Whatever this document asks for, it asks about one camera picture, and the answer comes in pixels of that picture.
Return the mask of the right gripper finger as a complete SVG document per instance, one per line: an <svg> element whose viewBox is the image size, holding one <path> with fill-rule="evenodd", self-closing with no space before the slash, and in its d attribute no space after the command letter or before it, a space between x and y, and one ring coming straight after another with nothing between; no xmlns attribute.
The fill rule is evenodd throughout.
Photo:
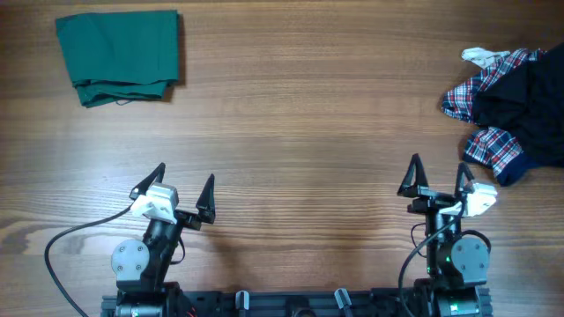
<svg viewBox="0 0 564 317"><path fill-rule="evenodd" d="M468 167L466 163L461 162L458 165L456 172L454 196L456 198L466 196L470 192L470 190L466 188L466 184L472 182L473 180L474 180L474 176L471 172L471 169Z"/></svg>
<svg viewBox="0 0 564 317"><path fill-rule="evenodd" d="M402 197L420 197L426 190L428 190L427 176L419 154L415 153L412 155L397 195Z"/></svg>

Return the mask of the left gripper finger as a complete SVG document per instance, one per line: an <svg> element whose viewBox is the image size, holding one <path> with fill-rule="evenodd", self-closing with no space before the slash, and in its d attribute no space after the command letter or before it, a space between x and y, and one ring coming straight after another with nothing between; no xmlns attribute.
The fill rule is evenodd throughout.
<svg viewBox="0 0 564 317"><path fill-rule="evenodd" d="M204 188L196 203L198 216L200 217L201 221L210 225L214 224L216 218L214 185L215 175L211 173L206 183L204 184Z"/></svg>
<svg viewBox="0 0 564 317"><path fill-rule="evenodd" d="M161 162L157 167L144 179L142 179L131 191L129 198L131 200L137 200L140 195L145 195L149 187L154 183L161 183L164 178L166 171L166 164Z"/></svg>

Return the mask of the black t-shirt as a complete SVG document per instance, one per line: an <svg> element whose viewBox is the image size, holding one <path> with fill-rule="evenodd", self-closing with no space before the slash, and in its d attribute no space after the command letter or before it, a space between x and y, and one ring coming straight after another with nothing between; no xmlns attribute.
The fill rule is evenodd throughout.
<svg viewBox="0 0 564 317"><path fill-rule="evenodd" d="M506 130L543 166L563 165L563 45L525 62L480 92L476 123Z"/></svg>

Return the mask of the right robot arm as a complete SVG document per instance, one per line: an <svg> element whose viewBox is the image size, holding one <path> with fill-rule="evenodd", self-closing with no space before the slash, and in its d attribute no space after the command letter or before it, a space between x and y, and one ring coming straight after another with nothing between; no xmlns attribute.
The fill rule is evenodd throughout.
<svg viewBox="0 0 564 317"><path fill-rule="evenodd" d="M398 301L405 316L486 316L489 299L480 292L487 282L492 243L477 230L464 230L462 220L484 214L497 202L494 185L476 181L461 163L453 193L432 190L419 154L412 155L397 194L411 198L411 214L425 218L425 238L404 260L397 279ZM427 278L404 287L413 258L426 251Z"/></svg>

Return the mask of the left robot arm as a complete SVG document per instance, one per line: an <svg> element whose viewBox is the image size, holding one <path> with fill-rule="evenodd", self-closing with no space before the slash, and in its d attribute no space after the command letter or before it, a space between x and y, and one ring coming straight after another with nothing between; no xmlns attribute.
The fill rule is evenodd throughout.
<svg viewBox="0 0 564 317"><path fill-rule="evenodd" d="M131 191L129 210L149 219L143 238L125 240L111 256L117 295L104 298L102 316L196 316L197 309L177 282L167 282L177 247L183 247L182 230L198 231L216 218L215 176L211 174L196 203L196 212L178 208L177 188L163 182L166 165L159 164Z"/></svg>

